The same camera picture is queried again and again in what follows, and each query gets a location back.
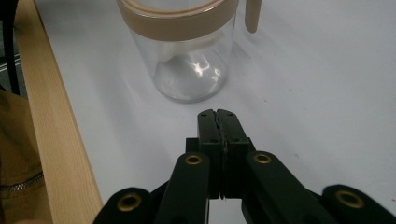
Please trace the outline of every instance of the transparent jar body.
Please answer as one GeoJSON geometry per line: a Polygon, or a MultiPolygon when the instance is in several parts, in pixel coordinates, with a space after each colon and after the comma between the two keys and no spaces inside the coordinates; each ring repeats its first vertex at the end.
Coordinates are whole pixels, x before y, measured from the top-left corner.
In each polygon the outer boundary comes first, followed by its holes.
{"type": "Polygon", "coordinates": [[[131,30],[157,90],[178,102],[204,100],[227,79],[235,16],[217,31],[192,40],[152,40],[131,30]]]}

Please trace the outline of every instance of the black metal arm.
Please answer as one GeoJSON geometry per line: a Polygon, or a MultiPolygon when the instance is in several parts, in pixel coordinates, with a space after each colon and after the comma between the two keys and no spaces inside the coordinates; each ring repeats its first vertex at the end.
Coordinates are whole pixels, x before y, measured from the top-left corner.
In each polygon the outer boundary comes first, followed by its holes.
{"type": "Polygon", "coordinates": [[[220,109],[198,115],[198,138],[187,139],[168,182],[151,193],[117,192],[94,224],[204,224],[209,200],[224,197],[242,199],[247,224],[396,223],[356,189],[307,190],[275,155],[255,149],[234,113],[220,109]]]}

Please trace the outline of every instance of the brown fabric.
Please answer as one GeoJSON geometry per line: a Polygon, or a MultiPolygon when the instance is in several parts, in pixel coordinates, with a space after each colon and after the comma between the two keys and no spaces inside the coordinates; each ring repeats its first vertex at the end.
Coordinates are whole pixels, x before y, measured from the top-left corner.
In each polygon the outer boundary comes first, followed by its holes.
{"type": "MultiPolygon", "coordinates": [[[[0,91],[0,185],[23,183],[42,172],[29,104],[0,91]]],[[[39,218],[51,222],[44,180],[19,191],[1,192],[5,223],[39,218]]]]}

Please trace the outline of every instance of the jar lid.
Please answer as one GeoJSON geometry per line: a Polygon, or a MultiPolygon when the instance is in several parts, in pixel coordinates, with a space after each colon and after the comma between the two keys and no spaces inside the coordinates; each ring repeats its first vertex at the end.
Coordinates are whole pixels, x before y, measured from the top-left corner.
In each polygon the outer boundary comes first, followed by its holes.
{"type": "Polygon", "coordinates": [[[117,0],[127,25],[138,34],[161,41],[183,41],[213,33],[235,14],[238,0],[212,0],[179,10],[158,9],[138,0],[117,0]]]}

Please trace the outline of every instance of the wooden trim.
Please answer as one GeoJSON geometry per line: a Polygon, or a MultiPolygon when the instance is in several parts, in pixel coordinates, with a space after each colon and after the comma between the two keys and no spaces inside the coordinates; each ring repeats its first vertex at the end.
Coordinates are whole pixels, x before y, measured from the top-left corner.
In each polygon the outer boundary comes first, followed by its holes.
{"type": "Polygon", "coordinates": [[[15,33],[53,222],[92,223],[102,201],[34,0],[20,0],[15,33]]]}

